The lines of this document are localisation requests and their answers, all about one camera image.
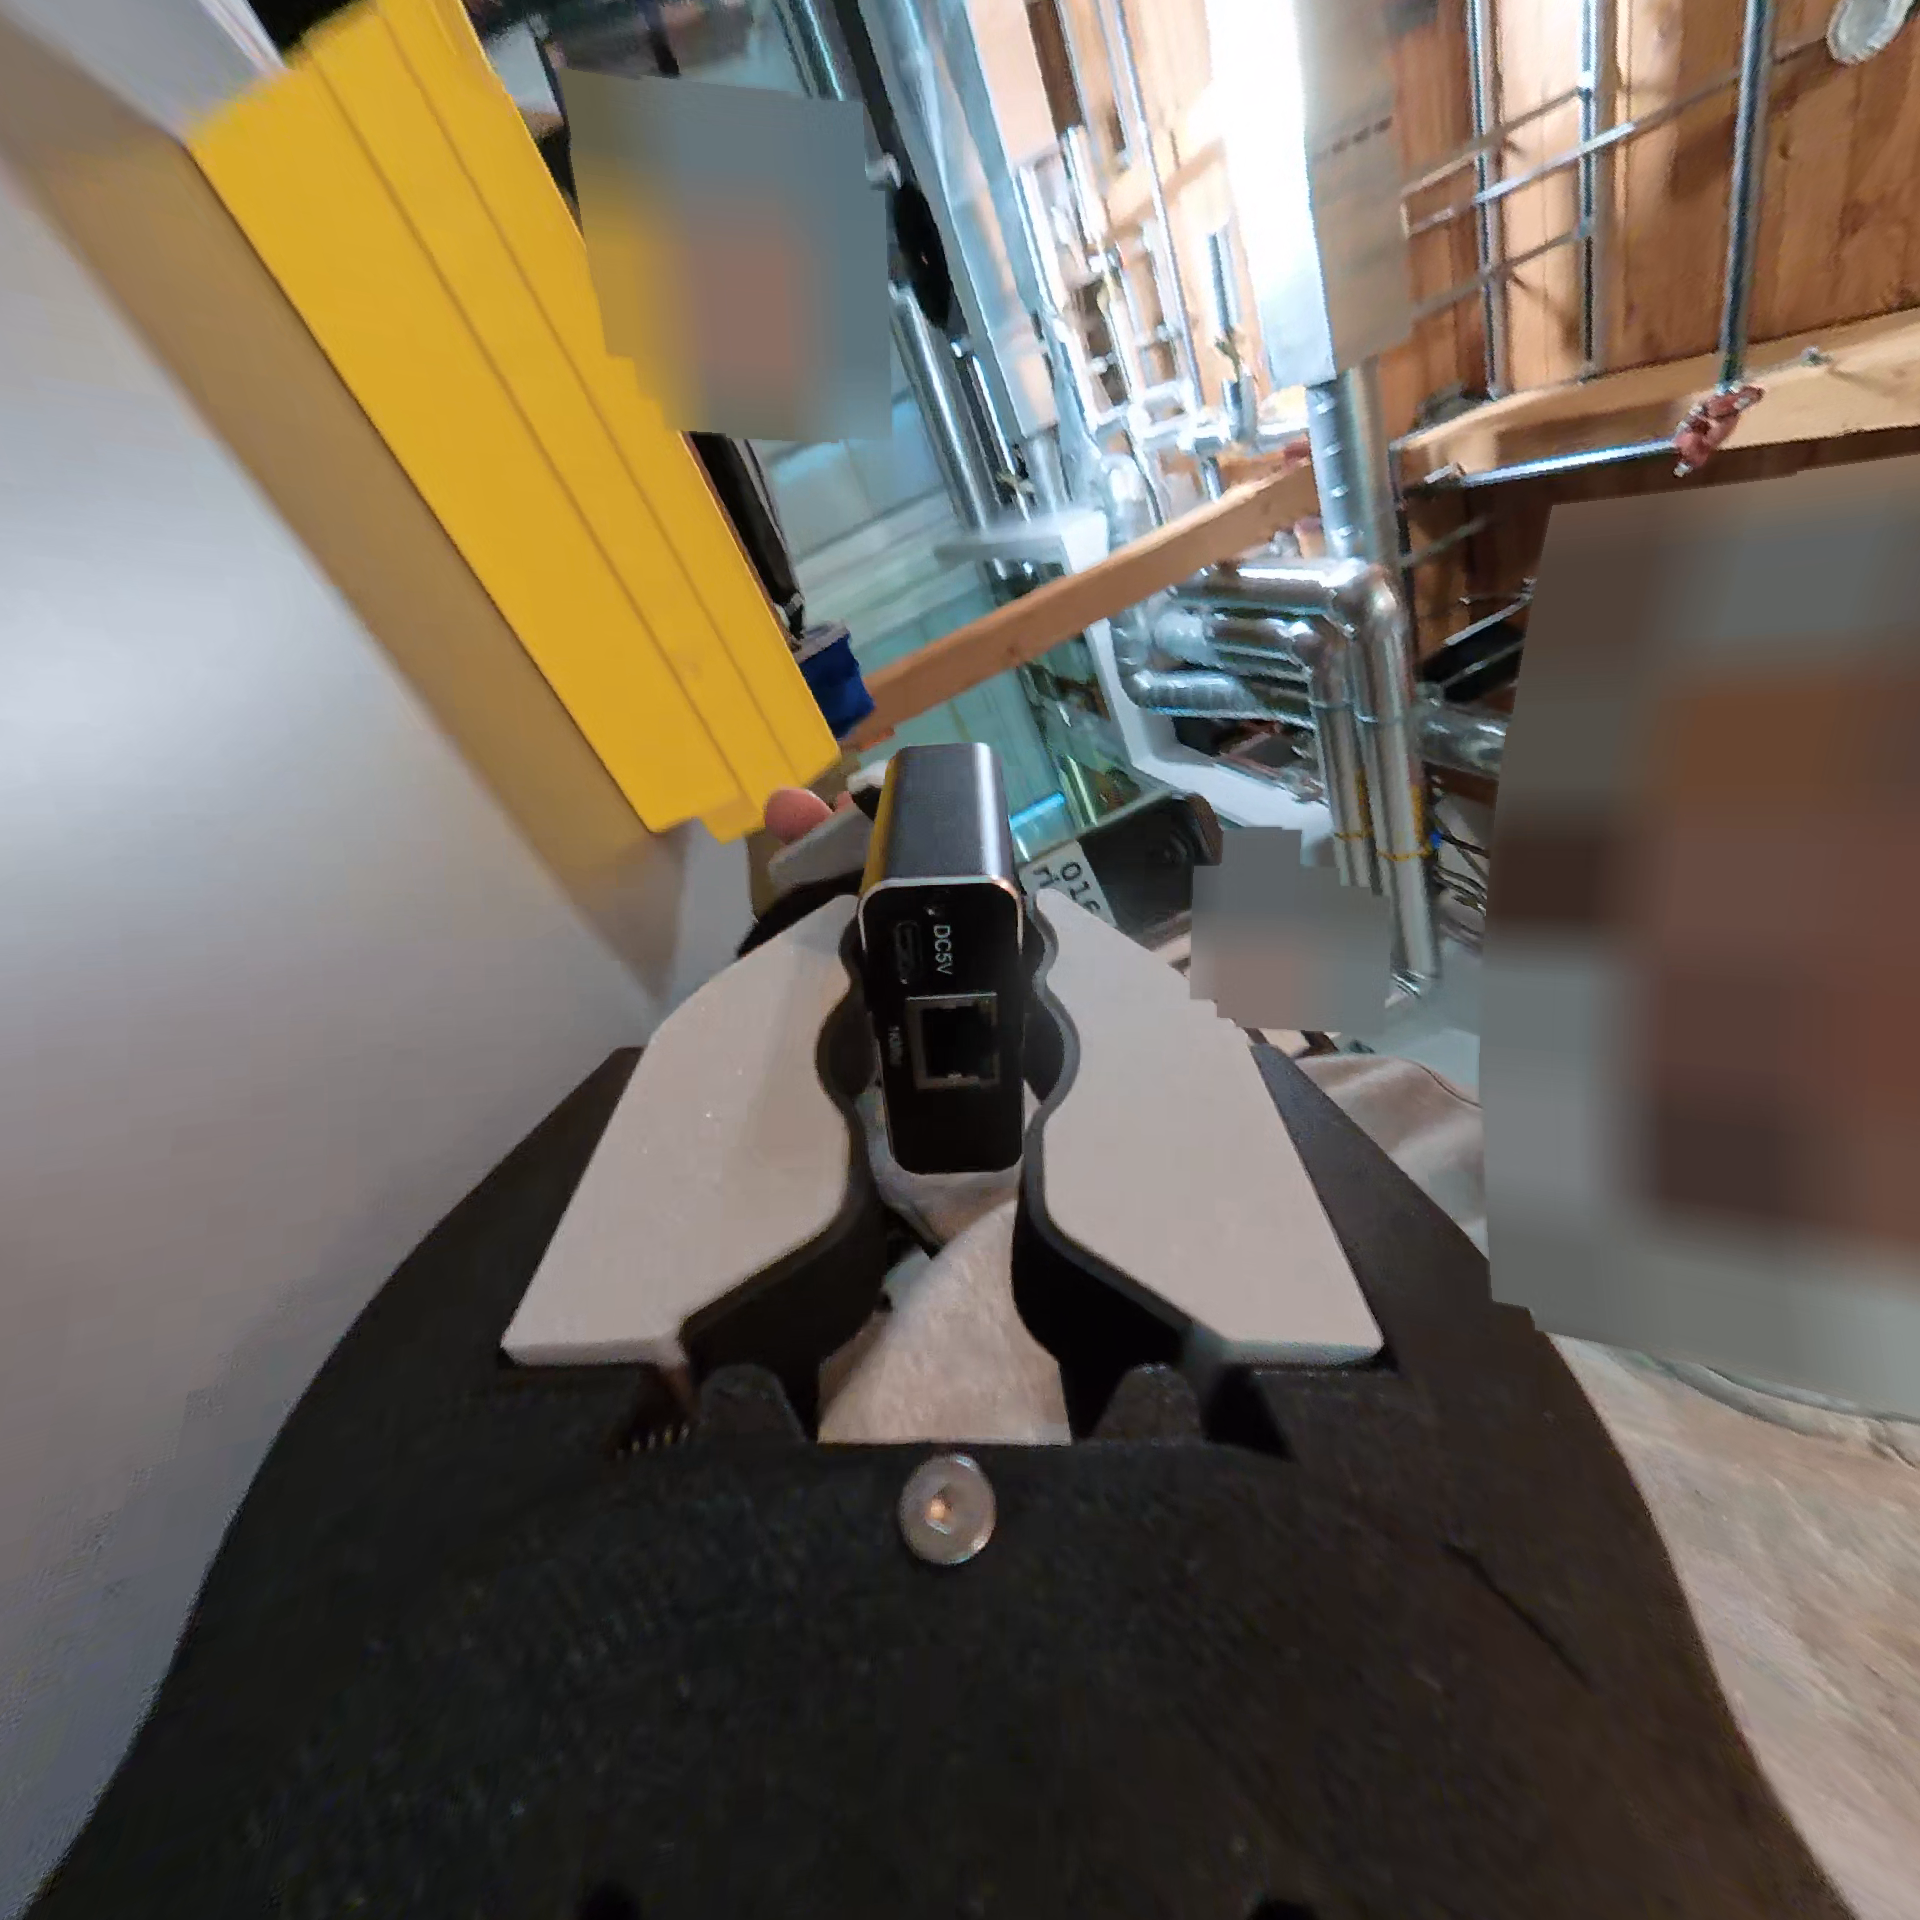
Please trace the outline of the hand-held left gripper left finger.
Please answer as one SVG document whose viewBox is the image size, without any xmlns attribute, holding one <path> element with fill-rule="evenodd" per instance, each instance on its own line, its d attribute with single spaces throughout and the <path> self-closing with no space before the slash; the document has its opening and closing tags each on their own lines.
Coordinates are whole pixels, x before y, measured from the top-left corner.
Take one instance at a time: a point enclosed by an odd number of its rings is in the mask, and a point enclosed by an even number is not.
<svg viewBox="0 0 1920 1920">
<path fill-rule="evenodd" d="M 658 1026 L 500 1337 L 512 1363 L 645 1364 L 684 1397 L 752 1364 L 817 1434 L 823 1369 L 890 1265 L 853 920 L 817 905 Z"/>
</svg>

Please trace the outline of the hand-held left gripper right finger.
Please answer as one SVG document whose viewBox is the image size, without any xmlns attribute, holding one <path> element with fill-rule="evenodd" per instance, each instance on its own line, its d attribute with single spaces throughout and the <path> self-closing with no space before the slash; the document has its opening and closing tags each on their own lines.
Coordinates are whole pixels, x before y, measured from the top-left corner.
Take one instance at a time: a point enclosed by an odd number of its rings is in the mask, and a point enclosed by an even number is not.
<svg viewBox="0 0 1920 1920">
<path fill-rule="evenodd" d="M 1253 1043 L 1086 907 L 1041 893 L 1032 921 L 1013 1292 L 1066 1431 L 1089 1436 L 1135 1369 L 1209 1413 L 1240 1377 L 1376 1363 L 1385 1335 Z"/>
</svg>

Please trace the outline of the wooden beam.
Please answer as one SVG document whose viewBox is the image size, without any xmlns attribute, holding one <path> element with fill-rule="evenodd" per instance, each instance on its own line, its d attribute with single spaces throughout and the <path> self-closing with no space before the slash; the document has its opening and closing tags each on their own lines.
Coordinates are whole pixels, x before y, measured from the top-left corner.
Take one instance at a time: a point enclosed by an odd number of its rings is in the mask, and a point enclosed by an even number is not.
<svg viewBox="0 0 1920 1920">
<path fill-rule="evenodd" d="M 1038 661 L 1097 623 L 1170 589 L 1210 564 L 1233 563 L 1316 512 L 1306 465 L 1265 472 L 1117 553 L 1070 572 L 950 632 L 869 679 L 873 713 L 850 733 L 869 751 L 996 674 Z"/>
</svg>

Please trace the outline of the dark grey usb hub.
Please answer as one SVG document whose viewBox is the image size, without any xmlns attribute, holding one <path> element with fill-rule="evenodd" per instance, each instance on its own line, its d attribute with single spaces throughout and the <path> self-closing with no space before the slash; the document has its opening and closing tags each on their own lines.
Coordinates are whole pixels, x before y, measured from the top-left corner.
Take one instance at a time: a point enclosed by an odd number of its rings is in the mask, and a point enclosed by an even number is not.
<svg viewBox="0 0 1920 1920">
<path fill-rule="evenodd" d="M 926 743 L 886 762 L 855 931 L 894 1162 L 916 1178 L 1015 1165 L 1025 912 L 991 746 Z"/>
</svg>

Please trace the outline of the silver insulated pipes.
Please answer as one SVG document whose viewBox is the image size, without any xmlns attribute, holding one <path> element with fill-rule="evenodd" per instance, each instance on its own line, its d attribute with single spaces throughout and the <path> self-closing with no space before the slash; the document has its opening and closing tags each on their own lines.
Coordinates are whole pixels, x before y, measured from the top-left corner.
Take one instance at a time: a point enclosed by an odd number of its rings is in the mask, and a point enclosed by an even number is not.
<svg viewBox="0 0 1920 1920">
<path fill-rule="evenodd" d="M 1409 705 L 1407 609 L 1369 561 L 1213 567 L 1120 620 L 1116 682 L 1134 709 L 1279 723 L 1297 682 L 1335 869 L 1386 905 L 1391 969 L 1413 991 L 1441 971 L 1426 879 L 1424 760 Z"/>
</svg>

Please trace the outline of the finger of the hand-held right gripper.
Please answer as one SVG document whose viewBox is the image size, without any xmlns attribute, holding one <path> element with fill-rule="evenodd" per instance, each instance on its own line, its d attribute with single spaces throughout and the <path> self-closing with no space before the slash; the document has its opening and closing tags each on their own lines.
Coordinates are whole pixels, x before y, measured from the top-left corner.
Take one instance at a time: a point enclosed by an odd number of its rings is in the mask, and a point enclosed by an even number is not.
<svg viewBox="0 0 1920 1920">
<path fill-rule="evenodd" d="M 832 810 L 800 840 L 784 845 L 768 863 L 775 901 L 800 893 L 862 892 L 873 848 L 873 817 L 863 810 Z"/>
</svg>

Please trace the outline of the blue container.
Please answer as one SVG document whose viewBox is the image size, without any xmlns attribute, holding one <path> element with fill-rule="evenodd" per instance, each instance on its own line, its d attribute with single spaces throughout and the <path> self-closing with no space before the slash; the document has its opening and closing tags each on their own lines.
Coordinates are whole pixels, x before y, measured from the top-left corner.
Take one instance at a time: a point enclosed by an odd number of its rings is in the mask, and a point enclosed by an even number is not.
<svg viewBox="0 0 1920 1920">
<path fill-rule="evenodd" d="M 870 720 L 876 700 L 844 623 L 807 626 L 796 663 L 837 741 L 848 741 Z"/>
</svg>

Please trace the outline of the yellow plastic bin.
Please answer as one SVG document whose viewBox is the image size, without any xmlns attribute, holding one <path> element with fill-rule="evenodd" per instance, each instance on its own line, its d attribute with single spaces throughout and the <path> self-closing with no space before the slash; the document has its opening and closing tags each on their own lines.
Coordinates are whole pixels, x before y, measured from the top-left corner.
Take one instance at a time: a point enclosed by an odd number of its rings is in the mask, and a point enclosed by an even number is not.
<svg viewBox="0 0 1920 1920">
<path fill-rule="evenodd" d="M 458 4 L 351 4 L 185 143 L 648 832 L 837 762 L 684 435 Z"/>
</svg>

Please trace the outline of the silver air duct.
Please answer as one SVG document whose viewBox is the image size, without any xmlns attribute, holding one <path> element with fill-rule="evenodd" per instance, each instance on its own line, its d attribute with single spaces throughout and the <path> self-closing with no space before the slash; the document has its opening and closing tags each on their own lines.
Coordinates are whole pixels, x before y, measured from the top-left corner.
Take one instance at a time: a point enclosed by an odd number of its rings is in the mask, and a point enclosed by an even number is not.
<svg viewBox="0 0 1920 1920">
<path fill-rule="evenodd" d="M 1052 146 L 1024 4 L 778 4 L 805 88 L 863 109 L 890 223 L 895 360 L 969 530 L 1066 504 L 1022 170 Z"/>
</svg>

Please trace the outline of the person's pale sweatshirt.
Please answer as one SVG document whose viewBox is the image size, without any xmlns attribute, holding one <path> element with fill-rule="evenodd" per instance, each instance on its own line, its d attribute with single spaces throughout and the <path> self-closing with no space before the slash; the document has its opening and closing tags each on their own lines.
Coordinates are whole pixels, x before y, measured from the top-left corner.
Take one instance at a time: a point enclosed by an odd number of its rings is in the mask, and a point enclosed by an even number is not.
<svg viewBox="0 0 1920 1920">
<path fill-rule="evenodd" d="M 823 1437 L 1066 1437 L 1054 1363 L 1015 1309 L 1013 1181 L 919 1185 L 863 1105 L 908 1251 L 823 1368 Z M 1854 1915 L 1918 1915 L 1914 1426 L 1777 1400 L 1561 1337 L 1632 1469 L 1719 1683 Z"/>
</svg>

